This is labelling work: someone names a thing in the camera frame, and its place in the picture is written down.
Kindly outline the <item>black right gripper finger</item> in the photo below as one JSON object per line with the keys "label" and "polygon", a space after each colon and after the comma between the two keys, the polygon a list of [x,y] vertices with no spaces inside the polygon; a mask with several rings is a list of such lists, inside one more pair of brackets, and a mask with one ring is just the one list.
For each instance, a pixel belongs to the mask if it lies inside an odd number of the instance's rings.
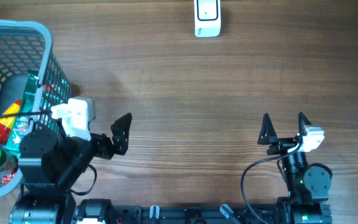
{"label": "black right gripper finger", "polygon": [[305,116],[303,112],[298,113],[298,130],[301,135],[305,135],[305,126],[311,125],[309,119]]}
{"label": "black right gripper finger", "polygon": [[268,113],[265,113],[262,120],[262,128],[260,130],[258,145],[270,145],[277,143],[277,134],[272,124],[272,120]]}

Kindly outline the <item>green 3M gloves packet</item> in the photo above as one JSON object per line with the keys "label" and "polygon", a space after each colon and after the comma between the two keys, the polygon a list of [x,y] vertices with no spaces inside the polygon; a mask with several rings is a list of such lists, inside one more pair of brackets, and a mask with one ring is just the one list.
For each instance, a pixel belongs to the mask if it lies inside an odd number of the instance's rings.
{"label": "green 3M gloves packet", "polygon": [[[37,72],[30,71],[28,74],[27,83],[24,87],[24,92],[20,97],[21,106],[19,108],[19,113],[32,112],[34,107],[34,100],[37,91],[38,80],[39,77],[37,75]],[[9,139],[7,140],[7,143],[4,146],[4,149],[8,153],[16,156],[17,158],[20,158],[21,156],[20,149],[19,149],[21,140],[27,134],[28,131],[32,130],[32,128],[30,127],[30,119],[31,116],[29,115],[16,117],[14,125],[9,135]]]}

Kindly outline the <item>red yellow sauce bottle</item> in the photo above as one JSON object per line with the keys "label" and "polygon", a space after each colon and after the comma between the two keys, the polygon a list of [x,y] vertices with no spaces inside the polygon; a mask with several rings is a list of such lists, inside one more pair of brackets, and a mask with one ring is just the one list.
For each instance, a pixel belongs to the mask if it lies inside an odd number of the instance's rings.
{"label": "red yellow sauce bottle", "polygon": [[[21,107],[21,99],[16,100],[8,109],[3,113],[3,115],[18,113]],[[5,144],[9,139],[10,132],[12,131],[12,127],[16,117],[8,117],[0,119],[0,143]]]}

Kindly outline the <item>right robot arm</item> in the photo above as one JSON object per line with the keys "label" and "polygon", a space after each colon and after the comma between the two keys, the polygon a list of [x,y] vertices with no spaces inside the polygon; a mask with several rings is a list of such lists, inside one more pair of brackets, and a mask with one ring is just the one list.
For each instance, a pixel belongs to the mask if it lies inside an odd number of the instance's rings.
{"label": "right robot arm", "polygon": [[257,144],[268,145],[267,154],[278,156],[279,170],[288,195],[279,197],[268,218],[272,223],[331,223],[329,198],[332,170],[321,163],[310,164],[306,154],[317,149],[324,140],[324,130],[300,113],[298,133],[293,138],[279,138],[270,116],[263,116]]}

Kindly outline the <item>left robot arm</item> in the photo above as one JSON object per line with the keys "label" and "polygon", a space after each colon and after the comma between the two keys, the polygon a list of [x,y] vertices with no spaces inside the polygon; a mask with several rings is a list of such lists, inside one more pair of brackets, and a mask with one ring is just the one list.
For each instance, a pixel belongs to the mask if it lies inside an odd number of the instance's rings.
{"label": "left robot arm", "polygon": [[110,199],[89,199],[76,204],[75,195],[88,190],[72,189],[79,176],[92,169],[94,157],[110,160],[123,156],[129,146],[131,113],[110,126],[112,137],[91,134],[89,140],[61,136],[38,129],[20,143],[18,165],[25,179],[12,208],[9,223],[121,223]]}

